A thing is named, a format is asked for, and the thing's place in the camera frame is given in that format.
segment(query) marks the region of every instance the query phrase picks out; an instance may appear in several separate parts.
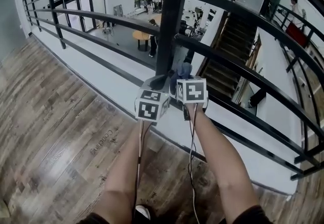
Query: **black metal railing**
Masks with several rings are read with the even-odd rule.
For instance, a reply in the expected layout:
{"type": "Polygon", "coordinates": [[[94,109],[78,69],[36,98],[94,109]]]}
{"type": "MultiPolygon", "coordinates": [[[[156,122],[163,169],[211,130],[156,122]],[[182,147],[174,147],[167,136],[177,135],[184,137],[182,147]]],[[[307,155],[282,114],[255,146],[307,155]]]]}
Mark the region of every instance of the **black metal railing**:
{"type": "MultiPolygon", "coordinates": [[[[311,43],[311,37],[315,34],[317,35],[322,41],[324,41],[324,34],[319,31],[316,27],[314,27],[311,23],[309,23],[305,18],[301,17],[300,15],[294,13],[292,10],[286,8],[283,5],[280,4],[272,4],[270,3],[270,7],[272,6],[272,14],[270,15],[270,19],[269,21],[271,23],[276,24],[280,29],[282,29],[285,32],[290,31],[290,27],[294,28],[294,31],[298,32],[298,39],[297,41],[300,39],[302,40],[301,45],[306,48],[310,45],[311,43]]],[[[309,91],[309,95],[311,97],[312,100],[312,104],[313,104],[313,109],[314,109],[314,115],[315,115],[315,119],[316,119],[316,123],[318,125],[320,125],[320,118],[319,118],[319,112],[318,112],[318,106],[317,106],[317,102],[315,100],[314,97],[314,92],[312,90],[311,84],[310,84],[310,80],[306,74],[306,71],[299,59],[298,56],[295,56],[292,60],[290,59],[289,54],[287,53],[287,51],[285,50],[284,47],[282,47],[285,57],[287,59],[287,61],[289,62],[289,65],[287,67],[287,72],[289,72],[290,70],[292,70],[293,76],[294,76],[294,80],[295,80],[295,84],[297,86],[297,90],[298,90],[298,96],[299,96],[299,100],[301,102],[302,107],[304,106],[303,104],[303,97],[300,91],[300,87],[299,87],[299,82],[298,82],[298,78],[296,76],[295,70],[294,70],[294,65],[296,63],[299,64],[303,76],[306,80],[306,85],[309,91]]],[[[318,55],[321,59],[322,62],[324,62],[324,58],[322,57],[322,55],[320,54],[320,52],[318,52],[318,55]]],[[[305,137],[305,147],[307,147],[307,127],[304,125],[304,137],[305,137]]]]}
{"type": "MultiPolygon", "coordinates": [[[[311,120],[308,117],[308,115],[305,113],[305,110],[295,101],[293,101],[290,97],[288,97],[277,86],[275,86],[274,84],[266,80],[264,77],[257,74],[255,71],[246,67],[245,65],[230,60],[227,56],[223,55],[220,52],[215,52],[215,50],[213,50],[211,47],[206,46],[187,36],[178,34],[180,18],[184,7],[184,0],[164,0],[160,29],[152,26],[148,22],[137,20],[137,19],[127,19],[124,17],[107,15],[103,13],[96,13],[93,11],[87,12],[87,11],[80,11],[80,10],[76,11],[76,10],[67,10],[67,9],[56,9],[55,8],[56,5],[53,2],[53,0],[49,0],[50,2],[49,9],[35,9],[33,7],[33,9],[30,10],[28,9],[27,0],[23,0],[23,1],[25,2],[27,17],[32,23],[32,25],[35,24],[35,26],[37,26],[40,30],[43,30],[49,33],[50,35],[58,38],[62,44],[63,49],[65,48],[65,45],[69,45],[75,50],[79,51],[80,53],[86,55],[90,59],[105,66],[106,68],[124,77],[125,79],[135,83],[138,86],[141,86],[141,84],[143,83],[141,80],[121,70],[120,68],[110,64],[106,60],[103,60],[98,56],[95,56],[91,52],[80,47],[79,45],[70,42],[68,39],[65,39],[62,31],[67,31],[69,33],[78,35],[82,38],[85,38],[89,41],[92,41],[96,44],[106,47],[114,52],[117,52],[129,59],[135,60],[136,62],[142,63],[146,66],[149,65],[143,63],[142,61],[136,59],[133,56],[130,56],[129,52],[125,52],[124,48],[121,46],[104,41],[101,38],[93,35],[89,35],[86,32],[73,29],[70,26],[65,26],[60,24],[57,20],[57,13],[75,14],[83,17],[89,17],[92,19],[108,21],[135,30],[146,32],[148,34],[158,35],[159,46],[158,46],[158,53],[157,53],[157,60],[156,60],[156,67],[155,67],[156,75],[168,73],[172,64],[170,63],[170,61],[172,61],[172,53],[173,53],[172,49],[175,45],[181,45],[188,48],[189,50],[194,50],[195,52],[211,60],[221,63],[224,67],[241,75],[248,81],[264,89],[268,94],[270,94],[275,99],[277,99],[283,106],[287,107],[292,113],[298,116],[304,122],[305,127],[312,129],[314,133],[320,138],[320,140],[324,140],[324,132],[321,130],[319,124],[313,122],[313,120],[311,120]],[[38,12],[50,12],[53,16],[53,21],[37,18],[36,14],[38,12]],[[48,24],[51,27],[54,27],[55,30],[49,30],[47,27],[45,27],[43,24],[40,24],[39,22],[48,24]]],[[[31,1],[30,4],[32,4],[38,0],[30,0],[30,1],[31,1]]],[[[265,31],[267,31],[268,33],[270,33],[271,35],[273,35],[283,45],[290,48],[294,52],[295,56],[298,57],[298,59],[303,60],[309,66],[309,68],[316,74],[316,76],[318,77],[321,83],[321,86],[323,87],[324,85],[323,69],[306,53],[303,47],[301,47],[289,35],[283,32],[281,28],[274,26],[273,24],[271,24],[270,22],[268,22],[258,14],[255,14],[250,10],[247,10],[244,7],[236,4],[235,2],[233,2],[233,0],[199,0],[199,1],[220,7],[221,9],[224,9],[227,12],[235,13],[241,16],[241,18],[247,21],[248,23],[251,23],[254,26],[258,26],[264,29],[265,31]]],[[[277,141],[284,144],[286,147],[288,147],[293,152],[295,152],[298,155],[297,158],[295,159],[295,163],[306,160],[313,165],[313,167],[311,168],[308,168],[306,170],[301,170],[293,163],[287,162],[286,160],[278,157],[277,155],[271,153],[270,151],[267,151],[266,149],[260,147],[259,145],[249,141],[248,139],[239,135],[238,133],[235,133],[234,131],[228,129],[227,127],[213,121],[214,125],[218,127],[223,133],[228,135],[230,138],[233,138],[234,140],[240,142],[241,144],[258,152],[259,154],[264,155],[265,157],[271,159],[272,161],[293,171],[295,175],[292,176],[292,179],[302,178],[306,175],[309,175],[313,172],[322,169],[322,167],[324,166],[324,162],[319,162],[314,158],[314,155],[324,151],[324,142],[310,149],[309,151],[307,149],[303,150],[301,146],[294,143],[283,133],[273,128],[263,120],[257,118],[255,115],[251,114],[245,109],[239,107],[237,104],[218,97],[216,98],[215,102],[218,103],[220,106],[226,108],[227,110],[231,111],[232,113],[236,114],[237,116],[241,117],[242,119],[248,121],[252,125],[256,126],[260,130],[267,133],[270,137],[275,138],[277,141]]],[[[171,104],[173,104],[175,107],[178,107],[176,105],[175,100],[172,100],[171,104]]]]}

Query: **red object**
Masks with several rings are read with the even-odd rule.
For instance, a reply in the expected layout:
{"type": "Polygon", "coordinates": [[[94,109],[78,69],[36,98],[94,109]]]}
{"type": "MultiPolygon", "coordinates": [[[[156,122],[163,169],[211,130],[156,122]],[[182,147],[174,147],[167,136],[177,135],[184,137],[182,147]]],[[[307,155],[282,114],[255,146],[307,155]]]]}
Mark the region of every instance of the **red object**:
{"type": "Polygon", "coordinates": [[[286,33],[303,48],[306,47],[307,37],[294,23],[290,22],[289,26],[286,29],[286,33]]]}

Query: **person in black pants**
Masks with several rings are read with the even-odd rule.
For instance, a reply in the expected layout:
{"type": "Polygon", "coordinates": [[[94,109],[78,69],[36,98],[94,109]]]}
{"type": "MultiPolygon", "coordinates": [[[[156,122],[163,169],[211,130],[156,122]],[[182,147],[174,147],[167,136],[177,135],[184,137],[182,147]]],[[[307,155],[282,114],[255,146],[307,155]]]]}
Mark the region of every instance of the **person in black pants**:
{"type": "MultiPolygon", "coordinates": [[[[156,21],[154,19],[151,19],[149,21],[149,23],[151,23],[153,26],[157,26],[158,24],[156,23],[156,21]]],[[[149,57],[154,57],[156,54],[156,49],[157,49],[157,40],[156,37],[154,35],[150,35],[150,44],[151,44],[151,50],[148,54],[149,57]]]]}

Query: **white cube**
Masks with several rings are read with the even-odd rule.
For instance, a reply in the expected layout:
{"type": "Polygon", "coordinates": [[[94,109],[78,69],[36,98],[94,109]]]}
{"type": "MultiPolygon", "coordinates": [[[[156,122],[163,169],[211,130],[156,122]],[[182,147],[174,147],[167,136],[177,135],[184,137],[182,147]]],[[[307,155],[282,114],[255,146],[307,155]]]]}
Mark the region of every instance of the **white cube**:
{"type": "Polygon", "coordinates": [[[183,103],[205,103],[207,102],[206,79],[178,79],[177,100],[183,103]]]}
{"type": "Polygon", "coordinates": [[[140,89],[135,100],[136,118],[158,122],[169,107],[168,93],[140,89]]]}

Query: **person with cap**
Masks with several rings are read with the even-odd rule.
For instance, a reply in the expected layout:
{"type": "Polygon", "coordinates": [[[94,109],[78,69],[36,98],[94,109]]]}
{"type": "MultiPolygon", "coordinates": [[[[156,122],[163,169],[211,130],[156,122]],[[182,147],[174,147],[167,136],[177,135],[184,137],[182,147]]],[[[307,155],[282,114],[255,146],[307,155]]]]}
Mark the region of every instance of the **person with cap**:
{"type": "MultiPolygon", "coordinates": [[[[158,27],[158,24],[156,23],[155,19],[149,20],[149,23],[151,23],[153,26],[158,27]]],[[[154,57],[156,54],[156,49],[157,49],[157,40],[154,35],[150,35],[150,44],[151,44],[151,50],[150,50],[148,56],[154,57]]]]}
{"type": "MultiPolygon", "coordinates": [[[[298,4],[298,0],[290,0],[290,2],[292,4],[292,12],[296,13],[297,15],[301,16],[303,19],[307,20],[306,11],[300,8],[298,4]]],[[[302,30],[302,32],[304,32],[305,25],[303,22],[301,22],[293,15],[289,17],[289,20],[291,20],[292,23],[294,23],[299,29],[302,30]]]]}

